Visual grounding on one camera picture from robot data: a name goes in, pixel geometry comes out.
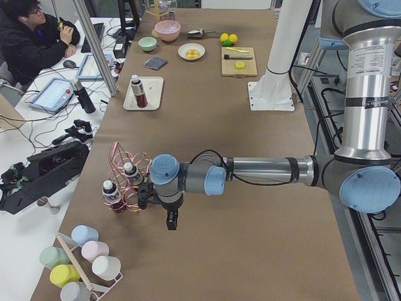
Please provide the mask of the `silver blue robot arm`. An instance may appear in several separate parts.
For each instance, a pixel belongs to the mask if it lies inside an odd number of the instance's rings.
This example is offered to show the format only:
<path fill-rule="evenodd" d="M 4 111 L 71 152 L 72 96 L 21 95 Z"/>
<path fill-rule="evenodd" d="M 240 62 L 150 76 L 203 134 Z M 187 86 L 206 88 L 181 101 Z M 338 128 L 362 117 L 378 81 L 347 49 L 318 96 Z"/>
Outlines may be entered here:
<path fill-rule="evenodd" d="M 175 230 L 184 193 L 220 195 L 227 181 L 254 186 L 301 182 L 335 195 L 347 207 L 378 213 L 400 194 L 400 179 L 390 168 L 385 150 L 387 114 L 391 107 L 391 64 L 400 37 L 399 1 L 324 1 L 320 43 L 348 47 L 348 71 L 341 146 L 331 156 L 296 159 L 223 157 L 214 150 L 190 162 L 161 154 L 138 191 L 138 206 L 159 204 L 167 211 L 168 229 Z"/>

